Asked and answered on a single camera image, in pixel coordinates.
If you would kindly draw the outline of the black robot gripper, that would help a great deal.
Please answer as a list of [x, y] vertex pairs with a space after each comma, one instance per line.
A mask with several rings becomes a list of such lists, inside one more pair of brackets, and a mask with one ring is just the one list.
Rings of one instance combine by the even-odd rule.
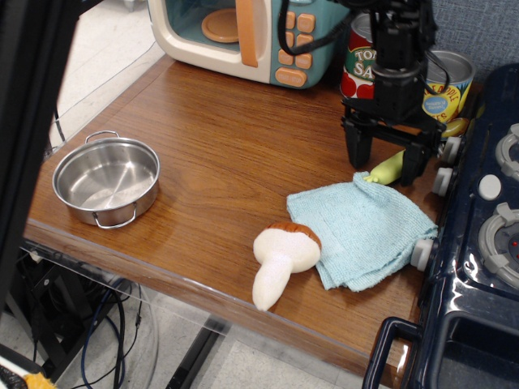
[[444, 126], [422, 109], [427, 65], [390, 70], [374, 65], [372, 99], [344, 98], [345, 141], [350, 164], [362, 168], [374, 137], [405, 147], [401, 184], [411, 186], [423, 174]]

